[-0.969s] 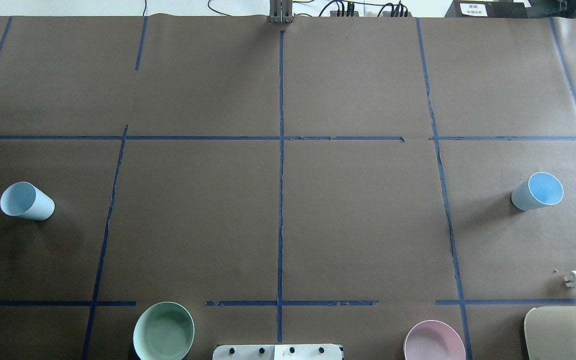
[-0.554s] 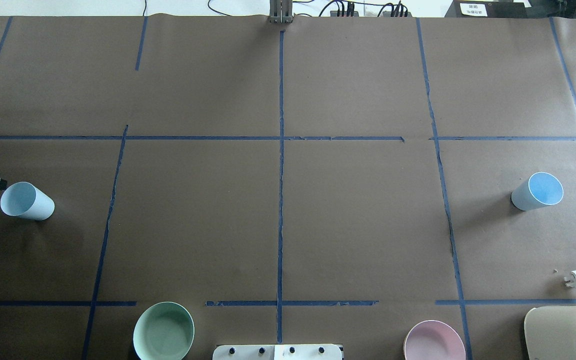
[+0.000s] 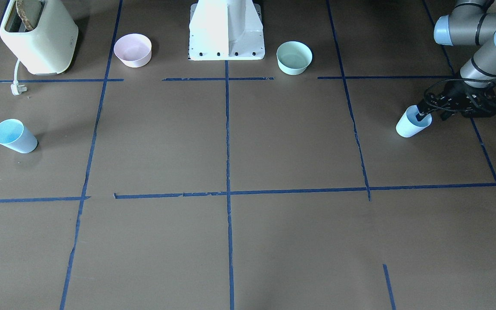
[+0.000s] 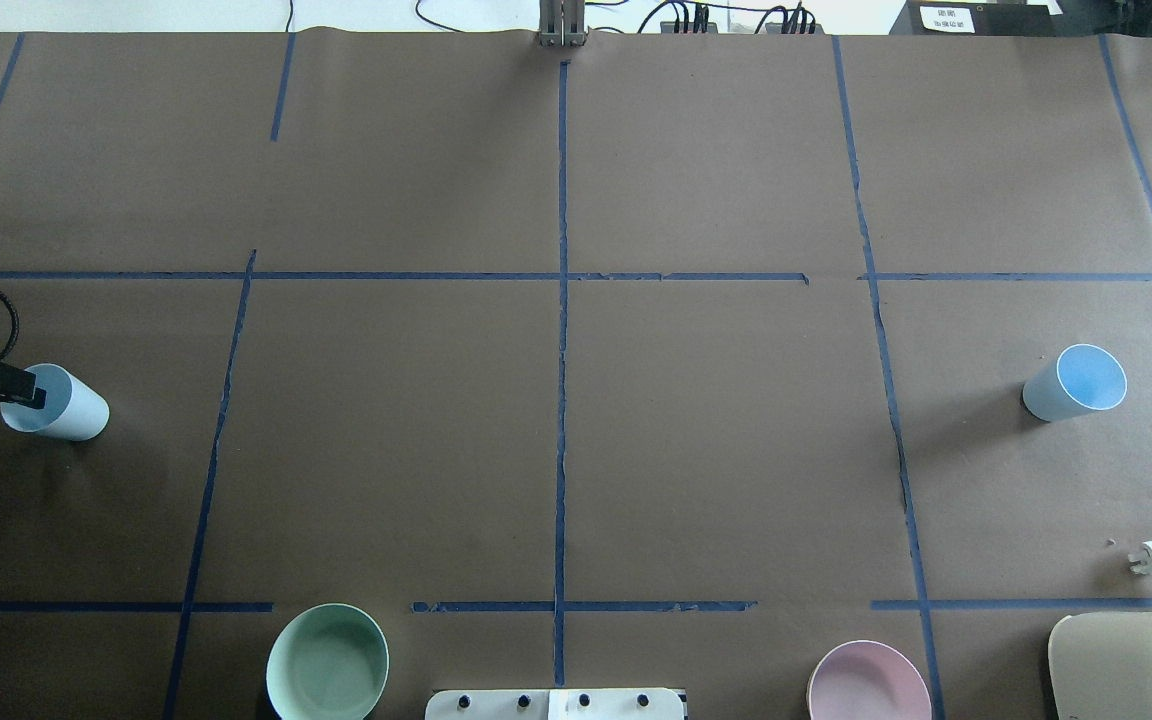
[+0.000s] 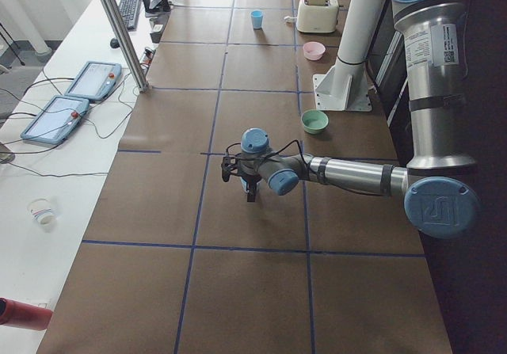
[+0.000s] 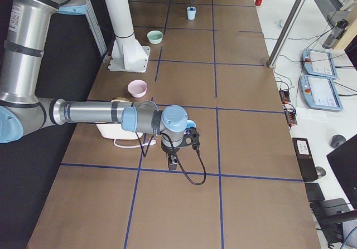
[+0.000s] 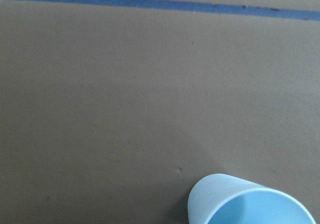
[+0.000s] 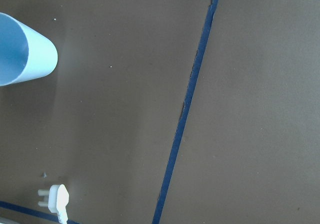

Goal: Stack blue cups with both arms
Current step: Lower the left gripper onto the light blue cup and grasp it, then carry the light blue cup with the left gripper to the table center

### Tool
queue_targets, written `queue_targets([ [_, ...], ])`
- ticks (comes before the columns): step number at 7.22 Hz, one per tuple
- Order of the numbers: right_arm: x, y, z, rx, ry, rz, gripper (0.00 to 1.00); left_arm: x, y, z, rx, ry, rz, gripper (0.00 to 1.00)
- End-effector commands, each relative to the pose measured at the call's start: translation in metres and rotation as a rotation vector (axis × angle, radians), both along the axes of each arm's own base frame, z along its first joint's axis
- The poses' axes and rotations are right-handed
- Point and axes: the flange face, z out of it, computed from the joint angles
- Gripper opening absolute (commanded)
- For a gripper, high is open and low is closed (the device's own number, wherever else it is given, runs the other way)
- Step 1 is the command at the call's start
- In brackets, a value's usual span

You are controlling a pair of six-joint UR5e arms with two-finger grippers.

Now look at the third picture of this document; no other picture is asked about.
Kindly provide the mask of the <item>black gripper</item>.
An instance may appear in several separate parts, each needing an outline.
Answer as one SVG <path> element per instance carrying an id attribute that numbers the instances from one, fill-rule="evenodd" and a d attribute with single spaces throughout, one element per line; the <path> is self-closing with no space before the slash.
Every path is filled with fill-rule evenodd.
<path id="1" fill-rule="evenodd" d="M 431 94 L 431 106 L 427 100 L 417 105 L 415 118 L 422 121 L 431 112 L 441 111 L 440 118 L 446 121 L 459 113 L 465 118 L 489 118 L 496 115 L 496 83 L 486 82 L 485 87 L 474 87 L 464 79 L 445 79 L 440 94 Z"/>

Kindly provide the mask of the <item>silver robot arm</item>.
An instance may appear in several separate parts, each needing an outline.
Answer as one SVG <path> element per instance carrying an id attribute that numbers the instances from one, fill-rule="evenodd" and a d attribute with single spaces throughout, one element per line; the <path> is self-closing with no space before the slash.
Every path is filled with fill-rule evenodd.
<path id="1" fill-rule="evenodd" d="M 441 111 L 446 120 L 459 113 L 465 118 L 496 115 L 496 12 L 488 12 L 491 0 L 458 0 L 449 15 L 434 26 L 435 42 L 443 46 L 478 47 L 455 77 L 446 79 L 437 95 L 426 90 L 417 105 L 415 119 L 424 120 Z"/>

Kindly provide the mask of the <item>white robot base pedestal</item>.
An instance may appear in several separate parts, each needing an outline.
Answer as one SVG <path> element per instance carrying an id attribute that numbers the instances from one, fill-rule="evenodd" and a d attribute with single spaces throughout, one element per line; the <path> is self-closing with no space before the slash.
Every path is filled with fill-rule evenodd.
<path id="1" fill-rule="evenodd" d="M 252 0 L 199 0 L 190 7 L 191 61 L 252 61 L 265 57 L 262 8 Z"/>

